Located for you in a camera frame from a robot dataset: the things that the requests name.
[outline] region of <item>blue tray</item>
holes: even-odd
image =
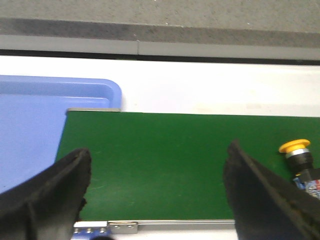
[[[0,75],[0,193],[54,163],[68,108],[120,108],[121,99],[106,79]]]

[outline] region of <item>green conveyor belt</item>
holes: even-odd
[[[71,111],[57,159],[91,152],[84,221],[232,219],[222,181],[230,142],[290,181],[279,146],[309,139],[317,167],[319,130],[315,117]]]

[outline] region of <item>gray floor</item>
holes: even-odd
[[[0,0],[0,48],[320,60],[320,0]]]

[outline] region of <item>white surface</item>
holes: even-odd
[[[320,66],[0,56],[1,75],[100,78],[122,89],[122,110],[320,117]],[[234,230],[142,231],[117,240],[236,240]]]

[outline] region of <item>yellow button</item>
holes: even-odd
[[[279,147],[279,152],[290,153],[294,150],[305,149],[308,145],[310,145],[310,141],[307,139],[297,139],[293,141],[288,141]]]

